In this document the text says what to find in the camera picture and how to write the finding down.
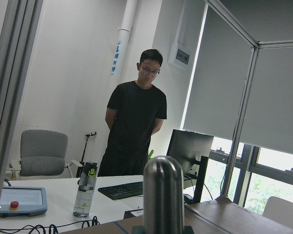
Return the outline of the blue teach pendant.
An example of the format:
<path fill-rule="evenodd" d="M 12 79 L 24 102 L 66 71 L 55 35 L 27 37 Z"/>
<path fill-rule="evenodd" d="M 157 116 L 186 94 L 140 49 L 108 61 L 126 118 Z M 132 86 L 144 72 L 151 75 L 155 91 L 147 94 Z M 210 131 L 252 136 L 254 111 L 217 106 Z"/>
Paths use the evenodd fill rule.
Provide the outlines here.
<path fill-rule="evenodd" d="M 0 217 L 37 216 L 46 213 L 47 196 L 43 187 L 5 186 L 0 197 Z"/>

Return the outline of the man in black shirt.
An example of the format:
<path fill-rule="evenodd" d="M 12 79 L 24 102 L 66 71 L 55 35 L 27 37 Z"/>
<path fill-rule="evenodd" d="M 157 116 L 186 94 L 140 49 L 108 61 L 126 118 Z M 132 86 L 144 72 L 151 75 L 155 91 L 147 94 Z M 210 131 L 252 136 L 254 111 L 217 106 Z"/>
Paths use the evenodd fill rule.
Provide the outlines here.
<path fill-rule="evenodd" d="M 157 49 L 142 52 L 138 78 L 119 84 L 110 96 L 105 121 L 110 130 L 98 175 L 142 175 L 153 134 L 167 118 L 166 95 L 153 85 L 163 57 Z"/>

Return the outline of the white wall pipe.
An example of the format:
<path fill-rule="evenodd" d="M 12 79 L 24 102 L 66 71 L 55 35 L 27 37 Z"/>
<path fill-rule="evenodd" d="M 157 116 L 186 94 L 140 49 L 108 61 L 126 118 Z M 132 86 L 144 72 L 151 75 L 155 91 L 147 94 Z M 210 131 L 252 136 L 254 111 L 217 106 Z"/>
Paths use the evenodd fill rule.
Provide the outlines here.
<path fill-rule="evenodd" d="M 128 41 L 135 16 L 137 0 L 127 0 L 121 27 L 118 27 L 119 37 L 115 47 L 114 59 L 111 67 L 111 76 L 119 78 L 123 70 Z"/>

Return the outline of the black monitor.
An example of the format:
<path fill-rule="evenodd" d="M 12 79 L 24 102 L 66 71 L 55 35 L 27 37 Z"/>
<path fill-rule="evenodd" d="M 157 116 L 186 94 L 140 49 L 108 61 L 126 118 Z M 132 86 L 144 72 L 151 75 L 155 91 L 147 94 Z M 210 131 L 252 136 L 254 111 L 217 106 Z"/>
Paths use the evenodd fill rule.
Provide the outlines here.
<path fill-rule="evenodd" d="M 209 153 L 214 137 L 190 131 L 172 130 L 167 156 L 176 159 L 183 169 L 184 181 L 190 181 L 192 196 L 184 194 L 186 204 L 201 201 Z"/>

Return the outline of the grey water bottle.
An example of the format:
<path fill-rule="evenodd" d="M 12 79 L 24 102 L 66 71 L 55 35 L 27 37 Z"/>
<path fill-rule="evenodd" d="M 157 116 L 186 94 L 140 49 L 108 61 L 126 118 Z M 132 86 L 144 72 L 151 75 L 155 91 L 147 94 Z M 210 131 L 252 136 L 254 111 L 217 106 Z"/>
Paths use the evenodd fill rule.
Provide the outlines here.
<path fill-rule="evenodd" d="M 75 217 L 85 218 L 89 216 L 97 179 L 97 169 L 98 164 L 95 162 L 84 164 L 73 209 Z"/>

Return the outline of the black keyboard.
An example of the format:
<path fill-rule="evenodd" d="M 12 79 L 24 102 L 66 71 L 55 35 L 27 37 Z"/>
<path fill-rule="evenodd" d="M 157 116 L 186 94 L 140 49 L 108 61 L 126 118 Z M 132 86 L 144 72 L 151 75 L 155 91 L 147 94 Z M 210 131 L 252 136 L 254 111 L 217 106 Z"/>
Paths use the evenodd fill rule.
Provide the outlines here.
<path fill-rule="evenodd" d="M 119 200 L 143 194 L 143 182 L 132 182 L 98 188 L 98 192 L 112 200 Z"/>

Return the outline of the grey office chair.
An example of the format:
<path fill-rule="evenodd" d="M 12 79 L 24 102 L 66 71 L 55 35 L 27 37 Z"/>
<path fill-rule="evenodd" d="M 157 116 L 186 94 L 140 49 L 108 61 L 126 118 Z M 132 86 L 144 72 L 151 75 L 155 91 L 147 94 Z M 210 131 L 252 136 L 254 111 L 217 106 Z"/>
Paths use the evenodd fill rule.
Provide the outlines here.
<path fill-rule="evenodd" d="M 20 160 L 11 160 L 9 167 L 20 176 L 58 176 L 70 166 L 83 165 L 76 160 L 65 161 L 68 136 L 49 130 L 25 130 L 21 134 Z"/>

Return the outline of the steel muddler black tip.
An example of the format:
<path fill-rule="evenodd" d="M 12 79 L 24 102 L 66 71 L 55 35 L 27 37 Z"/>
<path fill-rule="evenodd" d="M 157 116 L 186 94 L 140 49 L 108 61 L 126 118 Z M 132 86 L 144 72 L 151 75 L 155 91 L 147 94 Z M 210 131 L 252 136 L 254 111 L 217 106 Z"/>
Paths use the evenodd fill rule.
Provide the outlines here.
<path fill-rule="evenodd" d="M 181 234 L 184 231 L 183 170 L 170 156 L 157 156 L 144 168 L 146 234 Z"/>

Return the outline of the aluminium frame post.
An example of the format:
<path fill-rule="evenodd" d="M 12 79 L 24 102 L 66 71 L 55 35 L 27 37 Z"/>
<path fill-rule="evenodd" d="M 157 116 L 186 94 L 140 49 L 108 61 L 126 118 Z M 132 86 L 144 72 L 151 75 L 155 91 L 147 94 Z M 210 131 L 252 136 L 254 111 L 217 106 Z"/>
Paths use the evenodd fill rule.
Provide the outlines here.
<path fill-rule="evenodd" d="M 0 195 L 43 1 L 9 0 L 0 31 Z"/>

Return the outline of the grey roller blind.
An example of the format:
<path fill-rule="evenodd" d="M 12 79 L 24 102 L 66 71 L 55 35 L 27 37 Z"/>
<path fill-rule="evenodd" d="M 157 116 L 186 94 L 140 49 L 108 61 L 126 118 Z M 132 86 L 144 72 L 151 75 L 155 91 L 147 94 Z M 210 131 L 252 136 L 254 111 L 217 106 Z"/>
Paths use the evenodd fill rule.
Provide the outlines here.
<path fill-rule="evenodd" d="M 225 0 L 260 42 L 293 40 L 293 0 Z M 208 9 L 184 128 L 232 139 L 251 46 Z M 293 47 L 260 49 L 240 141 L 293 154 Z"/>

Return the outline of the black box with label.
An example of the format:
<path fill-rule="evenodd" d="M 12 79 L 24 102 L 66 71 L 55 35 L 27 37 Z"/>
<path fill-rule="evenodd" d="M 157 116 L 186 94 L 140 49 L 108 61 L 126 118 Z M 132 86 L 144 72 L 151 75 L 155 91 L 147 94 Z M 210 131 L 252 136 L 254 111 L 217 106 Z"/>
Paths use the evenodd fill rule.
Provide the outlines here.
<path fill-rule="evenodd" d="M 125 211 L 123 219 L 138 217 L 138 216 L 142 216 L 143 214 L 144 214 L 143 209 Z"/>

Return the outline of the white wall electrical box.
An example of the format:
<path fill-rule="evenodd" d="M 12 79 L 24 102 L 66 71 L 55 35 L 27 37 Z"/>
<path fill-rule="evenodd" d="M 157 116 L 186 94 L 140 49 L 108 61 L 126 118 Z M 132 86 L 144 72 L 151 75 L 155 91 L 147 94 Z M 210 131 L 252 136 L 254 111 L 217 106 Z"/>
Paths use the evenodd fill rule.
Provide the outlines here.
<path fill-rule="evenodd" d="M 171 44 L 168 63 L 177 66 L 181 69 L 189 68 L 189 60 L 191 57 L 190 51 L 178 42 L 173 42 Z"/>

